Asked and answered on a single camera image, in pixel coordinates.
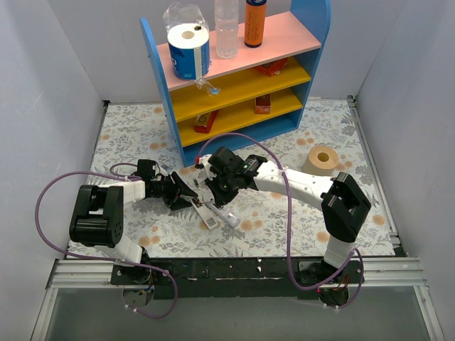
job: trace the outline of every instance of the water bottle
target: water bottle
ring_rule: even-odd
[[[215,0],[216,54],[234,58],[239,50],[239,0]]]

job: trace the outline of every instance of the orange bottle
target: orange bottle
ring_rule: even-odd
[[[262,44],[266,7],[267,0],[247,0],[245,45],[249,48],[258,48]]]

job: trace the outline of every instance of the small red box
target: small red box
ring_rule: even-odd
[[[199,115],[194,122],[194,131],[196,133],[208,134],[212,129],[213,121],[215,121],[218,110],[214,112]]]
[[[275,60],[274,62],[255,66],[255,69],[266,74],[267,76],[271,77],[274,75],[278,75],[279,71],[283,67],[285,67],[286,64],[287,64],[287,57],[283,58],[283,59]]]
[[[256,97],[255,104],[256,114],[270,114],[270,94]]]

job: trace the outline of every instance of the shelf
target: shelf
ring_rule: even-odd
[[[253,126],[236,130],[235,132],[247,135],[254,138],[256,141],[264,141],[270,139],[277,134],[284,134],[296,128],[295,124],[288,117],[288,115],[281,115],[273,119],[268,119]],[[186,165],[193,165],[199,150],[202,148],[204,142],[193,144],[183,148],[183,155],[185,156]],[[228,146],[229,149],[235,150],[251,145],[252,142],[240,136],[224,136],[214,140],[204,150],[204,154],[213,154],[221,146]]]
[[[295,58],[290,58],[279,75],[269,77],[255,69],[231,73],[210,81],[221,89],[220,94],[209,96],[195,85],[171,92],[176,121],[184,121],[199,114],[212,112],[233,104],[309,82],[311,77]]]
[[[298,53],[315,50],[321,43],[291,13],[285,12],[266,17],[264,41],[258,48],[248,48],[243,43],[245,25],[239,25],[239,52],[233,59],[222,59],[216,54],[216,34],[210,32],[210,59],[212,65],[204,77],[211,78],[227,75],[272,60],[289,57]],[[168,44],[157,46],[169,91],[193,85],[193,82],[178,79],[172,70]]]
[[[182,146],[190,146],[218,134],[251,126],[303,107],[291,89],[271,93],[271,102],[270,114],[255,114],[255,101],[253,99],[221,109],[209,134],[194,131],[194,118],[177,123]]]

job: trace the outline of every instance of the floral pattern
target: floral pattern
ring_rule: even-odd
[[[346,101],[308,101],[300,127],[264,141],[281,162],[301,170],[306,155],[315,145],[334,148],[340,158],[335,171],[353,175],[372,203],[372,209],[357,238],[364,255],[393,255],[389,227],[384,219],[370,168]],[[264,155],[249,146],[236,151],[243,158],[251,153]],[[118,162],[136,163],[138,158],[158,161],[179,175],[199,195],[210,198],[203,184],[204,173],[193,166],[183,168],[160,104],[110,105],[95,149],[91,170],[108,173]],[[128,166],[120,173],[132,173]],[[91,183],[108,180],[90,178]],[[229,204],[242,222],[231,228],[218,217],[218,228],[208,231],[193,208],[171,212],[162,200],[147,199],[124,208],[124,233],[146,247],[152,257],[284,256],[286,253],[287,199],[277,193],[241,191]],[[297,200],[292,203],[292,254],[321,256],[328,234],[318,210]],[[81,244],[69,250],[85,255],[101,253]]]

